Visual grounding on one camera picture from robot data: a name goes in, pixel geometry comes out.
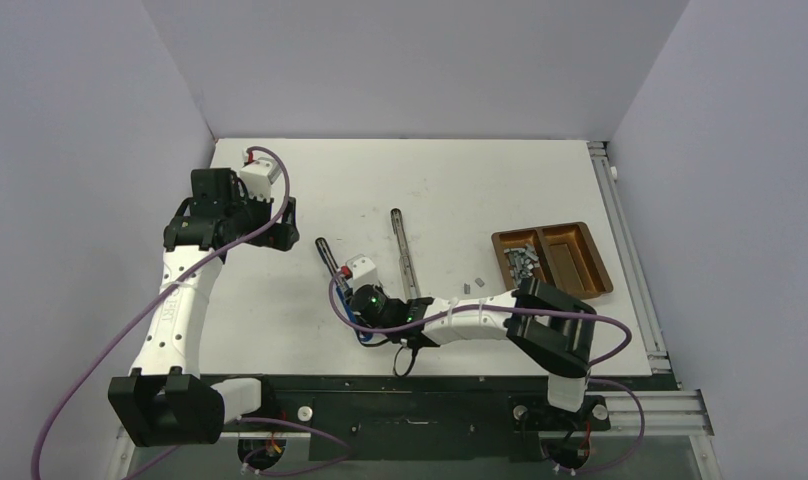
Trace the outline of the brown plastic divided tray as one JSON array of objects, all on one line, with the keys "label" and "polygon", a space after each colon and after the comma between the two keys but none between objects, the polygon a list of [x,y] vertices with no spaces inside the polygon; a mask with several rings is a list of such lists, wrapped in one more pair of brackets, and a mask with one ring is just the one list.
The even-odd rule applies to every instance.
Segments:
[{"label": "brown plastic divided tray", "polygon": [[530,243],[540,257],[543,270],[542,277],[535,279],[582,300],[614,291],[610,275],[584,222],[495,232],[491,241],[502,279],[509,289],[519,285],[513,285],[504,249]]}]

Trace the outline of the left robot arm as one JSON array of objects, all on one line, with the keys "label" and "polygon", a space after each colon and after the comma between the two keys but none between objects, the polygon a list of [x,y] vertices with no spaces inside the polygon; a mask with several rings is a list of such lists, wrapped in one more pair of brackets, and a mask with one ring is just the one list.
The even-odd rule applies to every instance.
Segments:
[{"label": "left robot arm", "polygon": [[128,375],[114,377],[108,400],[138,447],[213,444],[237,418],[254,430],[269,428],[277,401],[258,379],[205,383],[200,345],[213,287],[226,246],[288,251],[300,235],[295,200],[272,209],[272,187],[282,170],[271,160],[239,170],[196,169],[192,193],[163,232],[161,298]]}]

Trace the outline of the pile of grey staples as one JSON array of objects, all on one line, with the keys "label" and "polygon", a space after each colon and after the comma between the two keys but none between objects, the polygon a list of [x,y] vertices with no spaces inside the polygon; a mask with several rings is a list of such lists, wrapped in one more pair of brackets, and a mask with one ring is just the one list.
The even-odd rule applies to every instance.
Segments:
[{"label": "pile of grey staples", "polygon": [[533,244],[505,248],[504,255],[514,286],[527,279],[542,277],[542,263]]}]

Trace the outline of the aluminium frame rail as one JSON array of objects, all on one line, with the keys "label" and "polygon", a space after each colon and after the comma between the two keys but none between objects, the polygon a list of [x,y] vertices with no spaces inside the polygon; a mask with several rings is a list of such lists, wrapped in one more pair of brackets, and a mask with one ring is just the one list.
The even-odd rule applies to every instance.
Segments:
[{"label": "aluminium frame rail", "polygon": [[[613,325],[597,328],[605,354],[628,326],[627,349],[595,375],[664,375],[665,348],[637,252],[621,218],[615,179],[603,154],[579,140],[278,139],[297,200],[300,241],[287,253],[249,245],[227,256],[203,327],[201,373],[388,376],[392,346],[364,348],[334,315],[328,277],[315,252],[328,239],[339,259],[364,254],[383,285],[403,290],[390,224],[401,209],[421,290],[463,298],[504,289],[491,235],[528,226],[584,222],[614,291],[592,300]],[[651,435],[710,435],[697,391],[650,392],[643,400]]]}]

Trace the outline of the silver black stapler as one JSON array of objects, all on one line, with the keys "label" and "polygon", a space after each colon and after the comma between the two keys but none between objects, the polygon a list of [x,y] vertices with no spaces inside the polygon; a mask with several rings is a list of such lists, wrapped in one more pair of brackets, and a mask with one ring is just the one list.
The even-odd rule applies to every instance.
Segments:
[{"label": "silver black stapler", "polygon": [[390,211],[390,221],[398,245],[399,267],[406,298],[407,299],[420,298],[421,291],[419,288],[413,261],[411,258],[409,243],[404,228],[403,214],[400,209],[393,208]]}]

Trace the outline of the blue stapler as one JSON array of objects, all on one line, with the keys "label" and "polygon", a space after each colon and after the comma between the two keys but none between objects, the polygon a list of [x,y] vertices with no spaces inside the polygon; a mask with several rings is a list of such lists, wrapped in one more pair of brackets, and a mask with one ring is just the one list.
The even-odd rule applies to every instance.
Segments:
[{"label": "blue stapler", "polygon": [[[348,286],[344,282],[344,280],[339,276],[340,274],[340,265],[335,260],[332,250],[324,237],[318,237],[315,240],[315,247],[317,253],[319,254],[322,263],[325,265],[327,270],[329,271],[332,279],[335,281],[336,285],[336,292],[339,299],[340,306],[351,324],[356,325],[357,319],[354,316],[353,312],[351,311],[348,303],[347,303],[347,292]],[[363,347],[375,347],[380,345],[380,342],[373,343],[373,335],[370,333],[365,333],[359,330],[355,331],[356,338],[361,346]]]}]

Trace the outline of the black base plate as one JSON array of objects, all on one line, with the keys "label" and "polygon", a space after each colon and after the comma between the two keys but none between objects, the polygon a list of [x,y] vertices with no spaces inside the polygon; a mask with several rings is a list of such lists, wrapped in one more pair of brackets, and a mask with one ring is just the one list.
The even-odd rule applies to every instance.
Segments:
[{"label": "black base plate", "polygon": [[309,457],[347,454],[357,461],[452,461],[506,458],[536,462],[554,450],[578,450],[588,431],[617,429],[616,403],[671,392],[670,375],[616,377],[591,386],[578,414],[546,403],[545,377],[269,375],[251,422],[232,421],[222,438],[243,450],[303,438]]}]

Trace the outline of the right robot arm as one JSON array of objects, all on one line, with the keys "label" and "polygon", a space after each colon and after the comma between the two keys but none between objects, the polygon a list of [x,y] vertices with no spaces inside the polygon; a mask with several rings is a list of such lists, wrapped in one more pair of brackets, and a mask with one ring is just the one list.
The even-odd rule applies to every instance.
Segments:
[{"label": "right robot arm", "polygon": [[547,283],[526,280],[501,295],[463,301],[402,301],[380,286],[365,285],[352,294],[348,306],[362,326],[387,329],[393,342],[415,350],[457,341],[508,340],[548,372],[547,419],[569,428],[584,416],[595,325],[559,314],[593,315],[595,310]]}]

